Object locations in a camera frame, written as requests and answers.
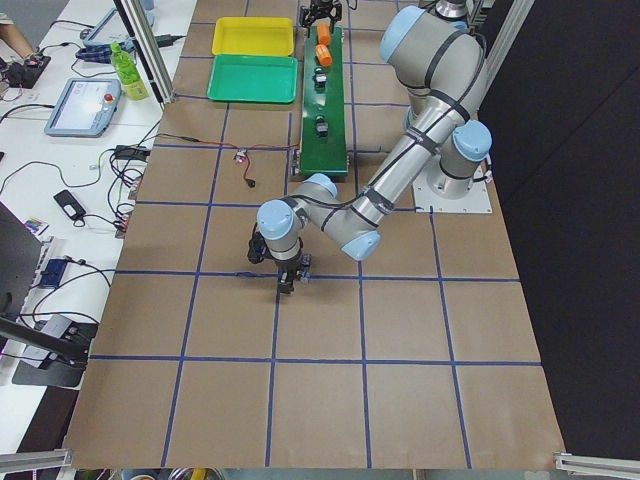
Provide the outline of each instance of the green bottle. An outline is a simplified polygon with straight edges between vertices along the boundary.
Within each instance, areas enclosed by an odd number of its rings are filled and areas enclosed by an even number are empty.
[[[131,100],[142,100],[149,96],[135,63],[117,42],[111,44],[111,65],[116,69],[124,92]]]

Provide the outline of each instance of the black monitor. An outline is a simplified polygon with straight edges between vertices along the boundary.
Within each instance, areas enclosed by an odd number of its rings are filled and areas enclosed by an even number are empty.
[[[34,282],[41,255],[42,243],[0,202],[0,351],[7,339],[45,351],[42,361],[20,361],[13,383],[74,387],[82,377],[86,350],[97,326],[74,323],[57,315],[52,320],[56,326],[62,325],[64,331],[53,336],[45,333],[51,330],[46,328],[46,322],[36,322],[31,328],[16,321]]]

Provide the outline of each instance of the brown tiled table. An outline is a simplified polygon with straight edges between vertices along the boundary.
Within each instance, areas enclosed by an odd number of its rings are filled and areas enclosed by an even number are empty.
[[[400,137],[404,89],[377,48],[404,6],[346,11],[351,198]],[[294,0],[200,0],[66,446],[77,467],[551,468],[563,448],[495,192],[491,215],[413,211],[365,262],[307,227],[312,281],[246,260],[256,210],[295,188],[300,98],[213,103],[220,16],[295,20]],[[303,35],[296,34],[297,58]]]

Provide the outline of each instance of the yellow tray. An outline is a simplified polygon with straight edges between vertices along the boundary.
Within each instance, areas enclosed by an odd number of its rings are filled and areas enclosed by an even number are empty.
[[[216,22],[211,52],[287,57],[293,53],[293,22],[281,17],[222,17]]]

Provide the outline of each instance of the person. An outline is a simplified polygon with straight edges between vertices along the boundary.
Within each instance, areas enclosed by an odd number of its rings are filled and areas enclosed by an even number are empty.
[[[35,53],[29,40],[27,40],[20,29],[14,25],[13,20],[2,12],[0,12],[0,39],[22,58],[28,58]]]

